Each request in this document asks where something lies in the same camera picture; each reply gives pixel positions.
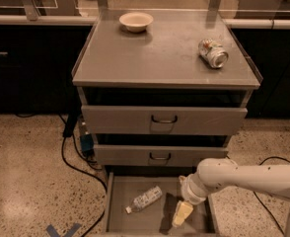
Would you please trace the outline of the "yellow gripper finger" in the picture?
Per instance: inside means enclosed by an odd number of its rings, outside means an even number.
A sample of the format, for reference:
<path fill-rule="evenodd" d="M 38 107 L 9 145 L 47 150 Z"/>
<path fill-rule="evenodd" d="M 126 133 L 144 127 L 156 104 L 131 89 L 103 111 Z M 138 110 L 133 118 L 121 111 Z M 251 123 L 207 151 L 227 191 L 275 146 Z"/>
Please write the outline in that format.
<path fill-rule="evenodd" d="M 187 201 L 179 201 L 173 216 L 172 225 L 180 227 L 193 212 L 193 205 Z"/>

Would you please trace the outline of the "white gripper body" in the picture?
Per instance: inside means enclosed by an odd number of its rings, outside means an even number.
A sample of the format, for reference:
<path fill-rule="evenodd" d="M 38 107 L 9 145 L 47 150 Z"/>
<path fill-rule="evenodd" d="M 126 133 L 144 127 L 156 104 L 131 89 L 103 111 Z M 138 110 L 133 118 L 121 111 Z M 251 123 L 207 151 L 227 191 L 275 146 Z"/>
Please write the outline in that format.
<path fill-rule="evenodd" d="M 179 176 L 182 198 L 192 205 L 199 205 L 207 198 L 207 190 L 200 180 L 194 175 Z"/>

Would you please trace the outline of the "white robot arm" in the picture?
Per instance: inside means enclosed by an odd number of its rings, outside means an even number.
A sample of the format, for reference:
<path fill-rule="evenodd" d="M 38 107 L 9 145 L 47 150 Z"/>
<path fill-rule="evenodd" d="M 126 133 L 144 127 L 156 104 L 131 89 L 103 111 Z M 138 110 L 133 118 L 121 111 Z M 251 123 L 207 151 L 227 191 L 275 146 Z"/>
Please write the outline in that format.
<path fill-rule="evenodd" d="M 188 176 L 180 176 L 181 197 L 172 224 L 180 227 L 192 214 L 193 207 L 206 201 L 210 194 L 227 187 L 239 187 L 290 200 L 290 165 L 239 166 L 227 158 L 206 158 Z M 284 237 L 290 237 L 290 210 Z"/>

